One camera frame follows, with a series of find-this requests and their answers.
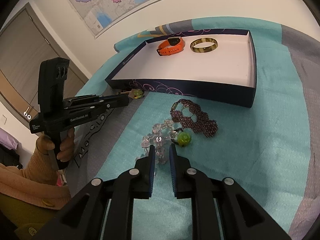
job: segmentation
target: orange watch strap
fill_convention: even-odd
[[[183,51],[183,48],[185,46],[185,42],[184,40],[180,37],[180,42],[170,48],[167,48],[168,46],[170,46],[170,43],[168,40],[165,40],[164,42],[162,42],[157,49],[157,52],[160,56],[169,56],[172,54],[176,54],[179,53],[180,51]]]

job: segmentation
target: door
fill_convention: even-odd
[[[26,9],[0,33],[0,93],[28,122],[40,111],[38,78],[42,61],[59,57],[44,38]],[[70,61],[64,97],[72,97],[84,82],[73,72]]]

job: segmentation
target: bangle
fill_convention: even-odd
[[[211,46],[209,46],[209,47],[195,48],[195,46],[196,46],[197,44],[200,44],[200,43],[203,43],[203,42],[211,42],[211,43],[213,43],[213,44],[212,44]],[[191,49],[193,52],[196,52],[196,53],[206,53],[206,52],[215,50],[217,47],[218,47],[218,42],[217,42],[215,39],[213,39],[213,38],[201,38],[201,39],[197,39],[197,40],[191,42],[191,44],[190,44],[190,49]]]

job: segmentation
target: coat button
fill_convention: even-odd
[[[48,199],[43,199],[42,200],[42,203],[43,204],[45,204],[47,207],[54,207],[54,204],[50,201],[50,200],[48,200]]]
[[[37,230],[35,230],[34,228],[29,228],[29,233],[30,235],[34,236],[36,234]]]

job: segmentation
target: wall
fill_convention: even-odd
[[[120,21],[97,39],[68,0],[20,0],[9,18],[27,2],[88,78],[116,53],[113,49],[116,42],[145,29],[191,18],[259,18],[290,26],[320,41],[320,27],[299,0],[161,0]],[[179,10],[172,4],[179,5]]]
[[[16,119],[7,108],[0,102],[0,117],[4,115],[7,118],[5,125],[0,123],[0,128],[11,134],[18,141],[17,153],[20,155],[20,162],[26,167],[33,154],[38,136],[31,134],[30,130]]]

